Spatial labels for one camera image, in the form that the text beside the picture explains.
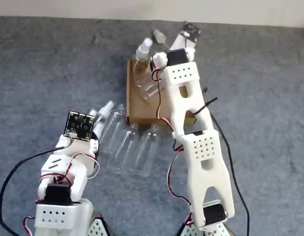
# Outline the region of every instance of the ventilation holes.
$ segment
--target ventilation holes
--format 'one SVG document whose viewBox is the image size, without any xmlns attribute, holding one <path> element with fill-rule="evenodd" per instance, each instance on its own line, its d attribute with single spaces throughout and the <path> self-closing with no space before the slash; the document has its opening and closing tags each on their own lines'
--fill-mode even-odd
<svg viewBox="0 0 304 236">
<path fill-rule="evenodd" d="M 52 169 L 52 168 L 54 168 L 54 167 L 56 167 L 56 166 L 58 166 L 58 164 L 55 164 L 55 165 L 53 165 L 53 166 L 50 166 L 49 169 Z"/>
<path fill-rule="evenodd" d="M 56 162 L 58 162 L 58 161 L 61 161 L 61 159 L 55 160 L 55 161 L 53 161 L 53 163 L 56 163 Z"/>
</svg>

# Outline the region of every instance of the black circuit board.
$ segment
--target black circuit board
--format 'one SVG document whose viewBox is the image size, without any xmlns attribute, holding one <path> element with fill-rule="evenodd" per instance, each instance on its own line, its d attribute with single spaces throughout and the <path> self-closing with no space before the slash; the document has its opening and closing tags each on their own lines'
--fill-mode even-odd
<svg viewBox="0 0 304 236">
<path fill-rule="evenodd" d="M 81 112 L 69 111 L 63 135 L 89 141 L 91 139 L 95 117 Z"/>
<path fill-rule="evenodd" d="M 186 39 L 190 40 L 191 42 L 196 43 L 197 39 L 201 35 L 201 30 L 198 27 L 194 26 L 193 24 L 185 21 L 181 28 L 180 34 L 184 36 Z"/>
</svg>

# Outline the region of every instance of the gray carpet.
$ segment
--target gray carpet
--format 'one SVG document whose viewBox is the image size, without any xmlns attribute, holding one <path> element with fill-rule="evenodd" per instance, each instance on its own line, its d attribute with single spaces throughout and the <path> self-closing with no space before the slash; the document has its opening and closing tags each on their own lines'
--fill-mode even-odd
<svg viewBox="0 0 304 236">
<path fill-rule="evenodd" d="M 210 109 L 232 147 L 250 234 L 304 235 L 304 29 L 197 25 L 203 32 L 196 51 L 201 82 L 208 98 L 219 98 Z M 126 60 L 137 45 L 153 27 L 171 43 L 180 26 L 0 17 L 0 187 L 19 160 L 56 144 L 69 109 L 124 102 Z M 186 217 L 187 206 L 166 187 L 171 143 L 164 137 L 148 179 L 103 168 L 88 182 L 84 196 L 117 236 L 173 236 Z M 20 235 L 26 235 L 22 219 L 35 213 L 45 160 L 23 165 L 6 190 L 4 218 Z M 186 194 L 183 158 L 172 179 L 175 191 Z M 227 224 L 243 236 L 246 213 L 235 190 L 233 195 L 236 215 Z M 7 235 L 1 227 L 0 235 Z"/>
</svg>

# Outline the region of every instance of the cardboard box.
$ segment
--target cardboard box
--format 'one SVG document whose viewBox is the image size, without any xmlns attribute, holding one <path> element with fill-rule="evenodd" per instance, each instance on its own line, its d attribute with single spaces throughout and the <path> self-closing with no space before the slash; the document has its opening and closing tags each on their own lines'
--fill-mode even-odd
<svg viewBox="0 0 304 236">
<path fill-rule="evenodd" d="M 156 110 L 159 105 L 158 94 L 145 101 L 139 93 L 133 79 L 133 64 L 135 61 L 128 60 L 127 63 L 127 118 L 129 123 L 137 123 L 140 125 L 165 124 L 161 120 L 156 119 Z M 181 89 L 183 96 L 187 95 L 185 88 Z M 165 89 L 161 91 L 162 105 L 160 109 L 160 117 L 170 120 L 170 106 L 167 100 Z M 185 124 L 194 124 L 195 117 L 191 112 L 186 113 Z"/>
</svg>

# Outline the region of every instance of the white wall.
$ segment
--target white wall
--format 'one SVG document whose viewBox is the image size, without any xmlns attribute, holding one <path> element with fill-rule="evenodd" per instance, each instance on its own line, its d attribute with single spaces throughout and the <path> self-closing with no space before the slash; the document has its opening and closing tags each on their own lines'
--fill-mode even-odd
<svg viewBox="0 0 304 236">
<path fill-rule="evenodd" d="M 0 0 L 0 15 L 304 27 L 304 0 Z"/>
</svg>

